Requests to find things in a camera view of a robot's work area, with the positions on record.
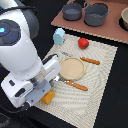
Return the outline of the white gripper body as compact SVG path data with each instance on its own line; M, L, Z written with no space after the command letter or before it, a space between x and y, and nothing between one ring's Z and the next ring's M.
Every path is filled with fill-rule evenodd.
M33 106L51 89L50 81L61 71L57 57L52 57L42 64L42 71L29 80L19 80L9 73L2 81L1 87L14 107Z

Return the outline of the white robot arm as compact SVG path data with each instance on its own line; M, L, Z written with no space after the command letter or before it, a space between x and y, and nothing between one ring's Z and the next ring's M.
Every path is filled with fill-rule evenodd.
M0 6L0 64L9 71L1 87L15 108L33 106L61 71L58 56L49 56L45 63L38 56L32 39L39 23L29 7L19 0L0 0Z

